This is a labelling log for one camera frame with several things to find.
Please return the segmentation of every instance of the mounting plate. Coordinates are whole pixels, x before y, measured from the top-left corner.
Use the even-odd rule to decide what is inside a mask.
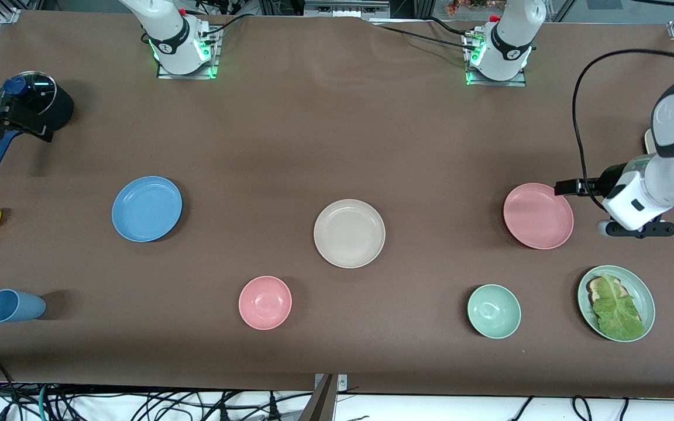
[[[314,389],[319,386],[319,381],[324,375],[316,375],[314,380]],[[345,392],[348,390],[348,375],[337,375],[337,391]]]

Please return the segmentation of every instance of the pink plate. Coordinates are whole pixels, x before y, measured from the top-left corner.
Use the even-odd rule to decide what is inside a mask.
[[[540,183],[522,184],[511,190],[503,203],[503,220],[508,231],[525,246],[550,250],[566,240],[573,231],[573,212],[553,187]]]
[[[254,329],[270,330],[283,324],[292,304],[293,297],[286,283],[276,277],[259,277],[243,287],[238,312]]]

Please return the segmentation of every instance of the green plate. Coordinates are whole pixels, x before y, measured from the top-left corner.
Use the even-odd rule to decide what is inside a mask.
[[[482,285],[467,302],[467,316],[473,327],[491,339],[508,338],[522,320],[519,301],[501,285]]]
[[[642,322],[644,322],[644,335],[639,336],[639,338],[631,339],[630,341],[625,341],[621,339],[614,339],[610,336],[605,335],[600,332],[597,328],[597,315],[594,314],[592,310],[592,303],[589,302],[589,290],[586,286],[594,278],[601,277],[602,275],[612,275],[620,279],[621,285],[623,285],[631,296],[634,298],[634,305],[636,310],[639,311],[639,316],[641,316]],[[594,329],[594,332],[599,333],[605,338],[610,339],[611,341],[616,342],[633,342],[638,341],[641,338],[649,333],[652,330],[652,326],[655,324],[655,300],[652,298],[652,293],[649,292],[649,288],[642,282],[639,277],[633,274],[633,272],[623,269],[619,266],[605,265],[597,266],[584,275],[579,282],[579,290],[577,291],[577,301],[579,303],[579,309],[581,314],[584,316],[584,320],[589,323],[589,326]]]

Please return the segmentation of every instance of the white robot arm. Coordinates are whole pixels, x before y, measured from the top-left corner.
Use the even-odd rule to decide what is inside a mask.
[[[615,220],[600,226],[607,230],[603,234],[640,238],[672,235],[674,225],[659,218],[674,208],[674,85],[655,104],[651,130],[656,154],[611,166],[597,179],[559,181],[556,194],[589,195],[584,185],[589,183],[594,194],[605,197],[602,206]]]
[[[508,0],[498,22],[477,27],[483,32],[484,45],[471,65],[491,80],[512,79],[527,65],[532,40],[545,16],[543,0]]]
[[[171,0],[119,0],[137,16],[150,37],[155,56],[168,72],[185,75],[211,59],[200,48],[200,34],[209,24],[194,16],[182,16]]]

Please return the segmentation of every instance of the plastic cup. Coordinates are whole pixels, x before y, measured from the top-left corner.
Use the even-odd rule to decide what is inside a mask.
[[[45,311],[46,301],[37,295],[13,289],[0,290],[0,323],[33,320]]]

